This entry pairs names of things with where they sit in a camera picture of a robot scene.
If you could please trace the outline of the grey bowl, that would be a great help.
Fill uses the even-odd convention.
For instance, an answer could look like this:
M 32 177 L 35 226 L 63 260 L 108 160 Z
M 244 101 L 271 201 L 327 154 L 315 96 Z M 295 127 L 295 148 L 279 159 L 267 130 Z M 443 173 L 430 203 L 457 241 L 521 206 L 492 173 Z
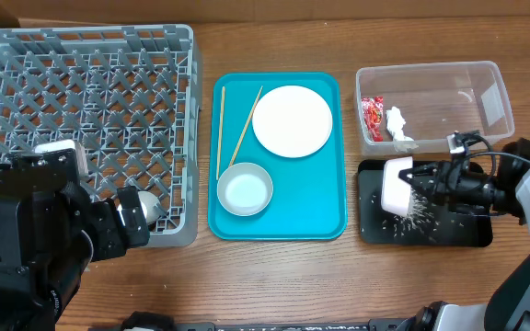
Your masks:
M 229 213 L 248 217 L 263 211 L 271 201 L 273 182 L 269 173 L 254 163 L 229 166 L 217 182 L 217 199 Z

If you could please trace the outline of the red snack wrapper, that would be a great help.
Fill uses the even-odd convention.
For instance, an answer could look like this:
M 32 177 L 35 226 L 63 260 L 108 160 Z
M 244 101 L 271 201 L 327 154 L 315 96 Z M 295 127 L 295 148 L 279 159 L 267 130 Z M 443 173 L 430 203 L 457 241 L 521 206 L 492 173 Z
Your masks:
M 382 142 L 383 136 L 380 127 L 383 119 L 384 98 L 363 97 L 362 113 L 365 127 L 374 142 Z

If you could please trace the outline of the white tissue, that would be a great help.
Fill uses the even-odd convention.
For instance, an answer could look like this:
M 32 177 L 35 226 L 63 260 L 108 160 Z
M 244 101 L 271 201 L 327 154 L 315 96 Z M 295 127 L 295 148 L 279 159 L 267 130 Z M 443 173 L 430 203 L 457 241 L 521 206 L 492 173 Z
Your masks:
M 386 111 L 386 129 L 392 137 L 397 152 L 410 153 L 418 145 L 412 138 L 407 136 L 403 129 L 406 124 L 399 108 L 393 106 Z

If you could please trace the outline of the white cup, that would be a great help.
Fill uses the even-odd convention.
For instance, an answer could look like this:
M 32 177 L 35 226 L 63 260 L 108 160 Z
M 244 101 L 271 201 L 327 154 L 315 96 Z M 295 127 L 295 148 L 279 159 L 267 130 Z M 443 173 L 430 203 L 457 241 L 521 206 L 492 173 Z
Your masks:
M 160 217 L 160 209 L 158 208 L 160 201 L 158 197 L 151 192 L 142 190 L 138 192 L 138 197 L 141 202 L 146 224 L 151 225 L 155 223 Z

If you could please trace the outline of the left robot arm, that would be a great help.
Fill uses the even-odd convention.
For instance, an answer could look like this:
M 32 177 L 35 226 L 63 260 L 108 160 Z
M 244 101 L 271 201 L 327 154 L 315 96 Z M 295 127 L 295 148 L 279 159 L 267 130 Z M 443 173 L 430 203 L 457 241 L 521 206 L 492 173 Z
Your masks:
M 72 153 L 0 164 L 0 330 L 53 330 L 86 267 L 147 245 L 135 187 L 93 201 Z

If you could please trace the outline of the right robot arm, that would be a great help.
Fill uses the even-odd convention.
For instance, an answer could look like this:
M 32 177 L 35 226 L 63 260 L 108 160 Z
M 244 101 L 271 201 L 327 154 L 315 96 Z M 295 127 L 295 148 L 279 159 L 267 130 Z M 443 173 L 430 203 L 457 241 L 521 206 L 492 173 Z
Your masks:
M 477 154 L 471 145 L 482 138 L 474 132 L 454 133 L 447 138 L 448 161 L 414 165 L 405 157 L 386 162 L 383 185 L 404 186 L 403 198 L 382 195 L 384 210 L 399 216 L 411 212 L 409 195 L 417 193 L 452 212 L 476 215 L 511 214 L 527 226 L 530 237 L 530 140 L 521 138 L 490 157 L 490 173 L 472 168 Z M 459 306 L 436 302 L 419 311 L 407 326 L 416 330 L 530 330 L 530 254 L 494 292 L 486 304 Z

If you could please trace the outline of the pile of rice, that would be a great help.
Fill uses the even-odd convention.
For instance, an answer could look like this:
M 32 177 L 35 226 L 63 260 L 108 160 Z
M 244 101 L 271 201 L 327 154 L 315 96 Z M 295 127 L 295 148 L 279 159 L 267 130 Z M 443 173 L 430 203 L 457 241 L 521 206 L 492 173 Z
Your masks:
M 464 245 L 470 236 L 472 222 L 464 215 L 451 213 L 416 193 L 413 211 L 406 217 L 382 209 L 379 189 L 360 202 L 360 233 L 368 244 Z

